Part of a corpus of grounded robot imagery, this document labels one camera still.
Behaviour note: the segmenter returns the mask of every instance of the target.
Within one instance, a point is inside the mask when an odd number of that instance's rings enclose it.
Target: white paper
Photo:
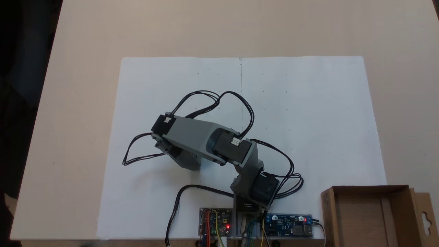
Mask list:
[[[320,193],[333,185],[385,185],[378,132],[362,57],[124,58],[108,148],[97,236],[163,239],[179,189],[206,185],[231,192],[237,173],[205,161],[200,171],[180,168],[169,157],[133,163],[122,159],[132,138],[150,132],[160,114],[196,90],[240,93],[255,112],[247,138],[266,141],[289,155],[305,184],[276,200],[270,213],[312,214],[322,220]],[[177,111],[185,116],[210,105],[193,96]],[[232,95],[197,119],[242,131],[249,114]],[[288,161],[260,146],[265,170],[286,174]],[[158,153],[145,137],[128,158]],[[291,186],[291,180],[284,188]],[[233,207],[233,200],[187,189],[170,238],[198,238],[200,207]],[[315,238],[323,238],[317,228]]]

